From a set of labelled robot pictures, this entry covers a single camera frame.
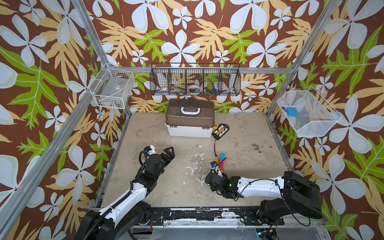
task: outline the white handle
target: white handle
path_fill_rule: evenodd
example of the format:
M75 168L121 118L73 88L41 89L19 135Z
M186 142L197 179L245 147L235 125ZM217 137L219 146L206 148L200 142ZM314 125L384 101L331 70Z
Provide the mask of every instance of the white handle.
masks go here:
M197 115L197 114L199 114L200 113L200 108L197 108L197 111L196 112L186 112L186 111L184 111L184 107L181 107L181 112L183 113L183 114L187 114L187 115Z

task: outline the black wire basket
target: black wire basket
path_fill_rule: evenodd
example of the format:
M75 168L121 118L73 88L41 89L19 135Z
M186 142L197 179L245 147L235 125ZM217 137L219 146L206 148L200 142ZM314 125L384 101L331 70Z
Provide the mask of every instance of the black wire basket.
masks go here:
M199 63L199 65L191 63L196 67L169 65L151 63L149 80L152 95L237 96L240 94L240 64L226 64L227 67L212 63Z

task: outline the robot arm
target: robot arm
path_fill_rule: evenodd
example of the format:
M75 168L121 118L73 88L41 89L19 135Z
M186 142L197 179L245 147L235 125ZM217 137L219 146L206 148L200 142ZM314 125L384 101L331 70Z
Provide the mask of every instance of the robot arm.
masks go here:
M80 224L75 240L117 239L133 225L148 221L151 206L142 200L155 188L164 168L175 157L173 147L164 149L164 152L159 155L153 146L144 148L139 156L142 165L130 182L130 188L100 211L89 211ZM143 153L145 161L141 162Z
M280 217L300 213L309 218L321 219L321 196L317 184L302 176L286 171L284 176L272 179L249 179L230 177L211 162L211 172L205 178L211 191L224 198L235 199L251 196L275 197L260 204L260 223L271 225Z

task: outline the white plastic box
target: white plastic box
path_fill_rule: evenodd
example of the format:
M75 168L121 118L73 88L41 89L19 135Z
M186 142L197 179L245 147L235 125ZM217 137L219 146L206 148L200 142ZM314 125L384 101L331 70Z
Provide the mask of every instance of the white plastic box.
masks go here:
M171 136L211 137L215 126L215 105L210 101L171 99L166 112Z

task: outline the white wire basket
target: white wire basket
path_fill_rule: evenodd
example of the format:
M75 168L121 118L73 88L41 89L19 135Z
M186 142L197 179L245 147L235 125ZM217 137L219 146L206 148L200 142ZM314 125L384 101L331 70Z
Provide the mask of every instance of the white wire basket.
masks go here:
M277 101L297 137L323 137L340 120L341 114L320 93L318 95L334 112L330 113L309 90L287 91ZM288 116L282 107L296 108L298 116Z
M97 106L124 109L134 83L133 72L111 68L101 77L97 75L96 80L100 82L92 96Z

